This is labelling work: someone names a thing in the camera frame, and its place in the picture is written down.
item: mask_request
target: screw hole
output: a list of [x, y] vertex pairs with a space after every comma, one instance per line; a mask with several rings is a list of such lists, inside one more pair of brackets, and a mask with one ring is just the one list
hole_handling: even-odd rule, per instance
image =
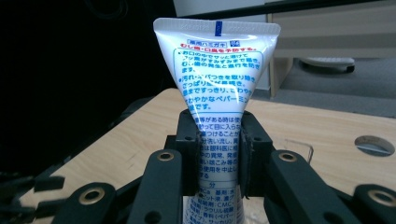
[[160, 223], [161, 221], [161, 214], [156, 211], [151, 211], [146, 214], [145, 216], [145, 222], [147, 224], [157, 224]]
[[294, 155], [292, 155], [290, 153], [286, 153], [286, 152], [280, 153], [279, 158], [282, 161], [297, 161], [297, 158]]
[[395, 147], [387, 140], [371, 136], [360, 136], [355, 140], [355, 146], [358, 150], [377, 157], [391, 156], [395, 152]]
[[372, 189], [368, 192], [371, 199], [388, 207], [396, 207], [396, 198], [382, 190]]
[[81, 204], [93, 204], [99, 202], [105, 196], [105, 190], [102, 188], [87, 189], [79, 195], [78, 201]]
[[160, 161], [171, 161], [175, 156], [170, 152], [163, 152], [157, 156]]
[[331, 224], [343, 224], [344, 223], [343, 219], [341, 219], [339, 216], [337, 216], [334, 213], [330, 213], [330, 212], [324, 213], [323, 217], [328, 223], [331, 223]]

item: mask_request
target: white wall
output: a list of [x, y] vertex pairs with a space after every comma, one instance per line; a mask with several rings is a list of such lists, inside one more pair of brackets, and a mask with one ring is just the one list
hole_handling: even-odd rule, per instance
[[265, 0], [174, 0], [178, 17], [242, 7], [262, 6], [265, 2]]
[[396, 56], [396, 1], [275, 13], [276, 57]]

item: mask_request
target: white tube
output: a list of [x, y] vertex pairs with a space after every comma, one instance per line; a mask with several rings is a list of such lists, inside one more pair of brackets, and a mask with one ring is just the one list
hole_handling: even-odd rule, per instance
[[163, 57], [203, 143], [199, 192], [184, 223], [243, 223], [238, 186], [241, 118], [268, 65], [280, 27], [274, 23], [159, 18]]

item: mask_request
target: table surface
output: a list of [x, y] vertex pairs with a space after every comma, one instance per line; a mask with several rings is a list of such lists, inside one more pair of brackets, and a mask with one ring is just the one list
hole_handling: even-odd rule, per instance
[[[177, 89], [168, 89], [142, 106], [117, 127], [91, 144], [53, 175], [65, 177], [64, 188], [21, 197], [24, 205], [66, 198], [91, 182], [107, 182], [116, 189], [141, 176], [149, 155], [163, 149], [167, 135], [177, 132], [178, 116], [186, 105]], [[314, 149], [312, 167], [330, 186], [353, 194], [359, 184], [396, 189], [396, 155], [375, 157], [355, 146], [355, 139], [373, 135], [396, 146], [396, 119], [365, 116], [251, 99], [253, 113], [277, 149]], [[286, 145], [297, 141], [301, 144]], [[247, 223], [266, 223], [261, 198], [244, 200]], [[35, 223], [49, 223], [51, 217]]]

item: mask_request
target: black cable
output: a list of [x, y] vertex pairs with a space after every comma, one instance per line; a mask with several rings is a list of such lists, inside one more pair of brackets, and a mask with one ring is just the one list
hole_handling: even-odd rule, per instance
[[120, 0], [119, 8], [113, 13], [103, 13], [98, 11], [92, 4], [91, 0], [84, 0], [85, 5], [90, 10], [92, 14], [102, 20], [114, 21], [114, 20], [122, 20], [127, 14], [129, 10], [129, 6], [126, 0]]

